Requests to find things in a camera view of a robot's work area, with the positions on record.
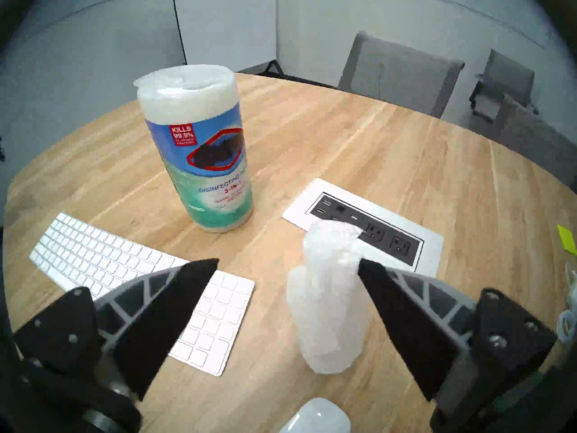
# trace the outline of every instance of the blue label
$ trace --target blue label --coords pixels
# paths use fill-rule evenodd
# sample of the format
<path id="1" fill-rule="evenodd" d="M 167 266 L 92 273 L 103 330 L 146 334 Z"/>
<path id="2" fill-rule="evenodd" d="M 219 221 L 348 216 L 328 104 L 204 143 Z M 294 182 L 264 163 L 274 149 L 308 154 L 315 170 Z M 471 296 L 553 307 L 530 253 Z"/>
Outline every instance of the blue label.
<path id="1" fill-rule="evenodd" d="M 245 157 L 240 105 L 191 124 L 158 125 L 146 121 L 162 157 L 200 177 L 232 173 Z"/>

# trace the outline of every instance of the round table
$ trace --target round table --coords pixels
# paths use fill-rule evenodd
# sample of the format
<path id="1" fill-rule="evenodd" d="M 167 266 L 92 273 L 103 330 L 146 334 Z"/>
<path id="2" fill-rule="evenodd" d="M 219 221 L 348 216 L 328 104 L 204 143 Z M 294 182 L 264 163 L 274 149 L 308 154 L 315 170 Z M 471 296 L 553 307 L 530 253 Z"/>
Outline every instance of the round table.
<path id="1" fill-rule="evenodd" d="M 286 302 L 304 231 L 282 213 L 314 178 L 444 237 L 437 278 L 477 300 L 491 286 L 554 329 L 577 229 L 577 195 L 488 139 L 428 115 L 337 90 L 237 76 L 254 214 L 202 231 L 170 181 L 137 102 L 66 136 L 14 179 L 5 213 L 6 298 L 15 331 L 63 295 L 28 255 L 59 212 L 177 257 L 220 258 L 256 287 L 225 371 L 168 358 L 139 409 L 143 431 L 275 432 L 313 397 L 354 431 L 427 431 L 427 403 L 375 307 L 363 353 L 339 375 L 302 358 Z"/>

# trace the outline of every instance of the power outlet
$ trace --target power outlet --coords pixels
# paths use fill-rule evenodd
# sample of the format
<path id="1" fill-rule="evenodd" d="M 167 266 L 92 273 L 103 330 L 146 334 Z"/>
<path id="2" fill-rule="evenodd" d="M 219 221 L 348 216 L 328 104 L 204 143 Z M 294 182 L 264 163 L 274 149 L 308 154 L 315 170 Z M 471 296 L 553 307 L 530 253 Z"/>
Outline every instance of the power outlet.
<path id="1" fill-rule="evenodd" d="M 319 219 L 337 220 L 358 226 L 364 230 L 359 235 L 359 239 L 363 242 L 405 262 L 411 267 L 415 261 L 421 240 L 347 203 L 336 200 L 324 193 L 309 212 Z"/>

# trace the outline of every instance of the plastic bag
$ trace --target plastic bag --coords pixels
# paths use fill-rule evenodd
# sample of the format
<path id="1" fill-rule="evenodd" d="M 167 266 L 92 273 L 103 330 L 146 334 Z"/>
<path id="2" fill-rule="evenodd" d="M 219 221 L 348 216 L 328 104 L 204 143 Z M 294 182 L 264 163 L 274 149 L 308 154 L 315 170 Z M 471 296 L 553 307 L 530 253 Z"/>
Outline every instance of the plastic bag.
<path id="1" fill-rule="evenodd" d="M 303 242 L 306 265 L 288 274 L 301 352 L 318 373 L 342 372 L 362 352 L 371 298 L 357 274 L 361 257 L 351 252 L 361 232 L 343 222 L 314 223 Z"/>

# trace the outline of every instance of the red label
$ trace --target red label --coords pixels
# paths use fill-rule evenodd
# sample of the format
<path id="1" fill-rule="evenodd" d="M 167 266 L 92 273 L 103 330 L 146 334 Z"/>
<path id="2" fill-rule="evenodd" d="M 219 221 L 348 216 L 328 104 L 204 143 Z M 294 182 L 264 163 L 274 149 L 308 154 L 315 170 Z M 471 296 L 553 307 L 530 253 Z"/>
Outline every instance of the red label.
<path id="1" fill-rule="evenodd" d="M 195 130 L 192 128 L 192 124 L 170 125 L 169 127 L 174 145 L 178 147 L 188 147 L 197 144 Z"/>

